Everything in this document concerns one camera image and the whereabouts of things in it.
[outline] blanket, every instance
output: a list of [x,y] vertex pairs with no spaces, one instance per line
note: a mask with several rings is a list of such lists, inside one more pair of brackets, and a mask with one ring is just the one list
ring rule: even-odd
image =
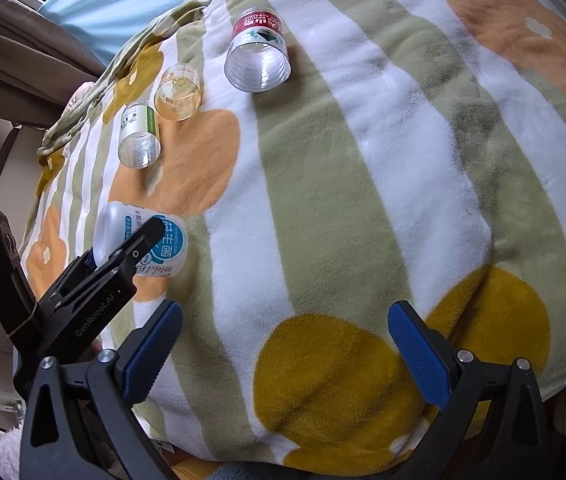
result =
[[[223,74],[248,7],[276,10],[292,72]],[[201,111],[119,164],[122,109],[175,62]],[[22,255],[38,296],[119,200],[182,216],[185,268],[136,278],[117,348],[165,297],[184,328],[139,413],[204,460],[362,476],[436,412],[387,331],[409,300],[455,348],[566,384],[566,0],[189,0],[118,53],[47,132]],[[476,432],[485,414],[480,406]]]

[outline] bottle label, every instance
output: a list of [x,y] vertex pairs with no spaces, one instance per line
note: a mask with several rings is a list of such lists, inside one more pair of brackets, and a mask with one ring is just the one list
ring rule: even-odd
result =
[[[135,216],[134,231],[139,229],[143,224],[141,215],[138,212]],[[163,238],[154,247],[152,247],[150,252],[137,264],[137,274],[141,276],[170,276],[173,266],[170,265],[169,260],[172,260],[181,253],[185,243],[185,236],[183,235],[182,229],[164,215],[153,216],[160,218],[163,221],[165,232],[163,233]],[[132,223],[132,216],[126,215],[124,228],[125,240],[130,238],[132,235]]]
[[285,38],[283,37],[283,23],[277,15],[271,12],[255,10],[236,20],[232,29],[232,40],[228,52],[232,52],[238,46],[250,43],[268,44],[287,56],[287,46],[285,46]]
[[138,133],[150,133],[156,136],[154,110],[140,103],[128,107],[121,116],[121,139]]

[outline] blue gripper pad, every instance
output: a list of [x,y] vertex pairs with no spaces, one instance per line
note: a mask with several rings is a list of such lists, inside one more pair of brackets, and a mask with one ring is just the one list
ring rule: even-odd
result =
[[435,404],[443,411],[451,395],[447,369],[429,345],[426,335],[400,303],[394,303],[387,312],[387,328],[425,402]]
[[[153,326],[150,327],[122,373],[121,396],[128,406],[143,402],[147,394],[150,393],[150,389],[183,327],[181,305],[173,301],[170,302],[164,312],[159,314],[158,319],[154,320],[153,318],[154,315],[148,320],[145,327],[137,329],[143,330],[153,322]],[[132,336],[134,332],[136,330],[130,333],[128,337]]]

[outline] green stripe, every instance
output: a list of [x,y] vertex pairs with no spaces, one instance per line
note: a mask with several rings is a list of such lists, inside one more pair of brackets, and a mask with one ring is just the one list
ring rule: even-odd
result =
[[[75,139],[81,137],[81,133],[74,136]],[[79,215],[81,214],[81,208],[83,200],[87,200],[88,197],[83,197],[83,181],[84,181],[84,170],[86,169],[86,150],[87,143],[89,139],[86,139],[84,145],[81,147],[81,151],[78,155],[78,160],[76,161],[76,166],[74,167],[74,173],[72,175],[72,196],[70,199],[70,220],[68,222],[68,261],[71,262],[77,256],[76,254],[76,235],[79,223]]]
[[566,241],[554,208],[498,105],[447,36],[395,0],[329,1],[413,77],[452,128],[463,168],[492,229],[492,262],[528,283],[547,308],[554,331],[543,384],[563,384]]
[[134,330],[134,305],[132,301],[121,309],[110,321],[110,334],[114,348],[118,348],[125,341],[125,338]]
[[163,413],[159,405],[148,397],[144,402],[135,404],[134,408],[152,428],[151,436],[159,440],[166,440],[165,421],[163,420]]
[[68,181],[68,169],[70,168],[70,157],[71,154],[76,149],[76,144],[78,140],[79,140],[79,136],[74,136],[72,137],[70,142],[68,142],[67,144],[68,147],[64,151],[64,153],[67,154],[67,156],[65,157],[66,160],[65,163],[63,164],[63,168],[61,168],[61,171],[59,171],[57,175],[58,185],[57,185],[57,189],[55,189],[54,195],[52,195],[52,201],[50,205],[56,207],[59,210],[59,212],[61,211],[61,204],[64,198],[64,194],[66,192],[66,183]]
[[[226,1],[233,20],[246,7],[271,7]],[[253,104],[290,301],[391,344],[387,306],[411,298],[401,251],[339,103],[294,35],[285,38],[292,74]]]
[[28,219],[26,220],[26,223],[25,223],[25,231],[24,231],[24,234],[23,234],[23,240],[22,240],[21,246],[19,248],[19,256],[21,258],[23,258],[23,253],[25,251],[25,248],[28,246],[28,244],[30,243],[30,239],[32,238],[32,232],[33,232],[34,226],[37,222],[37,218],[39,217],[39,208],[45,207],[46,203],[48,202],[48,195],[50,193],[50,187],[51,186],[52,186],[52,183],[49,182],[48,185],[43,190],[43,193],[41,193],[41,196],[36,197],[36,200],[32,204],[32,207],[30,208],[30,212],[28,213]]
[[[178,60],[203,74],[202,10],[176,32]],[[172,351],[183,394],[201,423],[208,449],[218,460],[275,462],[252,433],[236,370],[214,323],[212,259],[204,216],[185,219],[189,246],[185,268],[170,280],[168,295],[183,305],[184,330]]]
[[26,227],[25,227],[25,234],[23,235],[23,241],[22,241],[21,247],[19,249],[19,256],[21,258],[23,258],[23,255],[25,253],[25,248],[30,243],[30,240],[31,240],[32,235],[34,233],[34,226],[37,224],[37,222],[39,220],[39,213],[41,213],[41,222],[39,222],[39,226],[41,226],[42,223],[43,223],[43,219],[44,219],[44,216],[45,216],[45,208],[46,208],[46,205],[48,203],[48,196],[50,195],[50,188],[51,187],[52,187],[52,181],[50,181],[48,183],[48,185],[43,190],[43,193],[41,194],[41,196],[37,197],[34,204],[32,205],[32,208],[30,209],[30,212],[29,212],[29,215],[28,215],[28,221],[27,221],[27,224],[26,224]]
[[112,130],[114,129],[114,120],[108,124],[103,124],[103,101],[94,110],[92,117],[98,118],[101,131],[98,132],[99,141],[96,145],[96,155],[94,157],[94,166],[92,167],[92,175],[90,177],[90,205],[86,216],[86,226],[84,227],[84,248],[92,247],[94,240],[94,224],[99,214],[99,200],[103,190],[103,174],[105,173],[105,165],[110,154],[110,143],[112,142]]

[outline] small glass bottle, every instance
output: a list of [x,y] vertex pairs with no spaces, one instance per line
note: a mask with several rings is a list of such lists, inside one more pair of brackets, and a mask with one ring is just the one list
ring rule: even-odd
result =
[[121,116],[121,164],[133,170],[141,170],[154,164],[160,154],[161,142],[156,129],[154,109],[145,101],[129,104]]
[[199,72],[187,63],[171,66],[161,76],[154,94],[156,112],[169,121],[183,121],[201,105]]

